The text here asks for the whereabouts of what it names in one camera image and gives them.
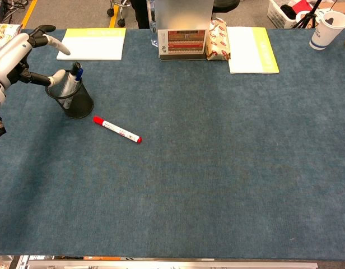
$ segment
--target floor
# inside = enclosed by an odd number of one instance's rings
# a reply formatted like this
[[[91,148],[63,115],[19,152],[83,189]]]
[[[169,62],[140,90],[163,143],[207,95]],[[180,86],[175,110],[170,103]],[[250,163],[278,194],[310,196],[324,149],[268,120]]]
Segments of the floor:
[[[229,13],[219,13],[229,26],[260,26],[274,29],[267,17],[269,0],[243,0]],[[29,0],[25,10],[19,10],[12,16],[13,24],[23,24],[26,29],[34,29],[42,24],[55,25],[57,29],[86,27],[118,27],[119,15],[109,17],[106,10],[109,0]],[[124,10],[125,25],[128,29],[137,29],[132,8]],[[345,262],[317,262],[321,269],[345,269]]]

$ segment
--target yellow floor line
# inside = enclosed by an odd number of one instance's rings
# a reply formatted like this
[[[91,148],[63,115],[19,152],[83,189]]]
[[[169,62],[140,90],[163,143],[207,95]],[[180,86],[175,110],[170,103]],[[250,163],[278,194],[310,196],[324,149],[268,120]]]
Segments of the yellow floor line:
[[[110,19],[109,28],[115,28],[116,17],[118,16],[119,7],[114,5],[114,16]]]
[[[27,25],[27,22],[29,20],[29,17],[31,16],[32,12],[33,12],[33,9],[35,7],[35,5],[37,4],[37,0],[32,0],[32,3],[31,5],[29,6],[28,8],[28,11],[26,13],[26,16],[23,18],[23,21],[22,21],[22,28],[24,29]]]

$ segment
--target snack package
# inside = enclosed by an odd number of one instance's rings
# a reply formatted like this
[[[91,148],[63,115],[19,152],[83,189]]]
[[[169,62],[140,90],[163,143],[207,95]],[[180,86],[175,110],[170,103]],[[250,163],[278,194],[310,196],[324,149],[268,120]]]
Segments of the snack package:
[[[205,53],[208,60],[228,61],[230,59],[227,23],[220,18],[216,18],[210,23],[209,34],[206,38]]]
[[[20,24],[0,24],[0,49],[21,31]]]

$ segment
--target red marker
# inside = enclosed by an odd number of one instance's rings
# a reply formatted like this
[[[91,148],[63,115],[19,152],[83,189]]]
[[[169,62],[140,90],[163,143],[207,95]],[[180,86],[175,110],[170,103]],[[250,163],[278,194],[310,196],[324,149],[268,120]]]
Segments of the red marker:
[[[124,136],[130,140],[133,140],[134,142],[136,142],[138,144],[140,144],[143,141],[143,139],[140,136],[137,136],[136,134],[130,133],[124,129],[121,129],[118,126],[116,126],[110,122],[107,122],[103,118],[100,118],[98,116],[94,116],[93,121],[96,124],[102,125],[103,127],[107,128],[109,130],[112,130],[112,131],[114,131],[114,132],[120,134],[121,136]]]

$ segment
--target notebook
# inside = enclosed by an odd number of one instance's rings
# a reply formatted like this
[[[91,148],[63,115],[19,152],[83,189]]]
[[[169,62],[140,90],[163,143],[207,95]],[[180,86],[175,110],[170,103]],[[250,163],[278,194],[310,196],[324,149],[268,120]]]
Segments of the notebook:
[[[228,27],[230,73],[279,73],[263,27]]]
[[[62,43],[71,55],[59,52],[58,60],[121,60],[125,28],[67,29]]]

